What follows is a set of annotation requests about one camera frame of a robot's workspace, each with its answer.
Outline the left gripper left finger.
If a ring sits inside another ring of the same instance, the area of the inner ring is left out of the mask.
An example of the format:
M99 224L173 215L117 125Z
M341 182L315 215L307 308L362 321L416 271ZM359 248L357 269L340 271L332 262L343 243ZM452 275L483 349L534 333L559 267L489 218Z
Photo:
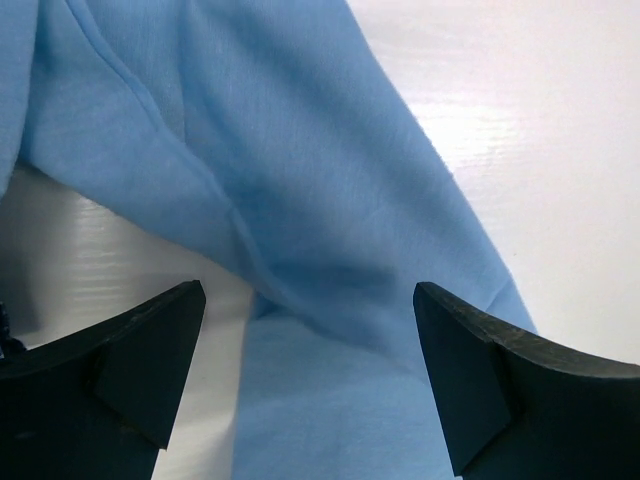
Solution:
M206 297L183 282L1 359L4 479L149 479L167 448Z

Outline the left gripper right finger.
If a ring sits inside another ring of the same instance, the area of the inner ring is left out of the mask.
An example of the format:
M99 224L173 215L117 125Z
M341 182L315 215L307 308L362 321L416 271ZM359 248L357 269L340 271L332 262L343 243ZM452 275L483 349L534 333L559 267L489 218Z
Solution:
M455 475L638 477L637 365L542 338L433 283L413 304Z

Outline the light blue long sleeve shirt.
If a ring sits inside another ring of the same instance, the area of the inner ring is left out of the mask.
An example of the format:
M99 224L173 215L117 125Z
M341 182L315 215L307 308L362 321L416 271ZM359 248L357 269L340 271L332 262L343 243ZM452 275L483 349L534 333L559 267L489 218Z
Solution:
M531 326L343 1L5 1L18 161L255 290L235 479L449 479L413 292Z

